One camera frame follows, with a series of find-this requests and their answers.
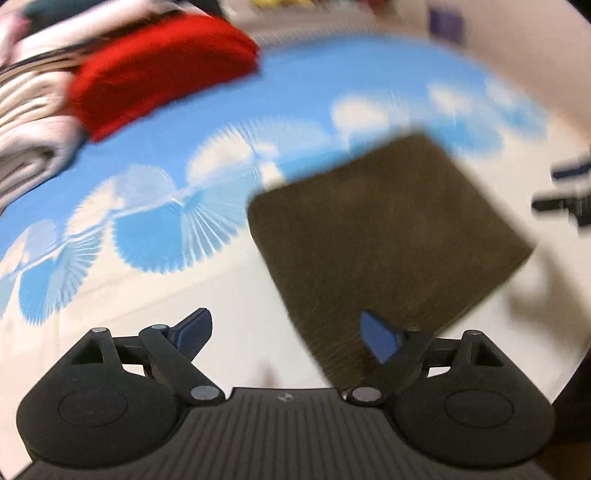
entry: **red cloth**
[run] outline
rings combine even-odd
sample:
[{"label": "red cloth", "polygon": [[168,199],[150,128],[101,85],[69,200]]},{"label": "red cloth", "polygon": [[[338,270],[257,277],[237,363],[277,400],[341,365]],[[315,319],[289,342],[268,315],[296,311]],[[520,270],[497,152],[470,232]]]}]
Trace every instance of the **red cloth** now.
[{"label": "red cloth", "polygon": [[98,141],[160,105],[254,71],[257,52],[220,18],[164,20],[89,57],[70,84],[72,109]]}]

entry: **round black pad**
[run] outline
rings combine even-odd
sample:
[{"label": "round black pad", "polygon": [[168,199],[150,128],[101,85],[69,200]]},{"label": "round black pad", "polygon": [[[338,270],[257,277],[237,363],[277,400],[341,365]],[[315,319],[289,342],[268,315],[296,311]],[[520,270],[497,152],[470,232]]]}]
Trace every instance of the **round black pad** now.
[{"label": "round black pad", "polygon": [[542,449],[554,427],[551,405],[533,385],[521,388],[494,372],[425,378],[394,402],[387,409],[410,443],[464,468],[524,462]]},{"label": "round black pad", "polygon": [[462,390],[445,401],[447,414],[456,422],[476,429],[490,429],[507,423],[513,405],[503,395],[487,390]]},{"label": "round black pad", "polygon": [[44,377],[21,402],[17,427],[28,451],[74,468],[117,465],[165,441],[178,419],[166,387],[105,364]]},{"label": "round black pad", "polygon": [[60,416],[78,427],[100,427],[120,419],[127,400],[107,388],[85,388],[67,395],[60,402]]}]

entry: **folded clothes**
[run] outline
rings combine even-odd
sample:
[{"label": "folded clothes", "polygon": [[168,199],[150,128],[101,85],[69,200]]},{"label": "folded clothes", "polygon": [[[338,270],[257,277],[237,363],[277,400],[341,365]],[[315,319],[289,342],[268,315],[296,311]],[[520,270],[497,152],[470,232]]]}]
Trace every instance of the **folded clothes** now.
[{"label": "folded clothes", "polygon": [[70,72],[28,72],[0,87],[0,135],[57,113],[66,104],[73,78]]},{"label": "folded clothes", "polygon": [[0,85],[26,72],[41,73],[77,67],[102,43],[100,39],[91,38],[79,44],[57,48],[7,65],[0,69]]},{"label": "folded clothes", "polygon": [[87,11],[23,38],[14,47],[14,61],[100,37],[144,20],[167,0],[106,0]]},{"label": "folded clothes", "polygon": [[68,166],[82,139],[72,116],[19,125],[0,137],[0,211]]},{"label": "folded clothes", "polygon": [[253,72],[257,51],[225,20],[180,15],[89,57],[70,85],[70,104],[97,141],[160,105]]},{"label": "folded clothes", "polygon": [[104,0],[33,0],[22,9],[30,21],[30,34],[81,14]]}]

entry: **brown cloth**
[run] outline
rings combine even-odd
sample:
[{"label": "brown cloth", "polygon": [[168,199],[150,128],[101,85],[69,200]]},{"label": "brown cloth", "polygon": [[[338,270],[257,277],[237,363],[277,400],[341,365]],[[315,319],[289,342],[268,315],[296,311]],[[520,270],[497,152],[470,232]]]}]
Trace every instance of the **brown cloth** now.
[{"label": "brown cloth", "polygon": [[423,135],[261,194],[248,220],[291,321],[341,389],[376,365],[363,309],[436,332],[532,251]]}]

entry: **bed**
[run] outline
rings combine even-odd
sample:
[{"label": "bed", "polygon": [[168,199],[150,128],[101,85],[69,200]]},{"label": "bed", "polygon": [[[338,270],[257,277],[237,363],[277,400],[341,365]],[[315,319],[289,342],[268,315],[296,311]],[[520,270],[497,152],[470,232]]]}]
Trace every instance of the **bed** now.
[{"label": "bed", "polygon": [[[549,165],[585,143],[446,48],[335,29],[330,38],[286,38],[265,48],[258,74],[85,144],[67,171],[0,218],[0,465],[8,475],[27,463],[14,424],[19,400],[91,327],[135,335],[207,307],[213,336],[195,364],[226,393],[325,386],[245,208],[255,193],[415,130],[449,150],[507,221],[540,242],[507,287],[446,335],[484,330],[551,400],[576,369],[591,327],[587,306],[565,286],[573,259],[555,249],[573,235],[565,220],[560,230],[533,219],[529,201],[551,187]],[[536,310],[540,292],[558,310]]]}]

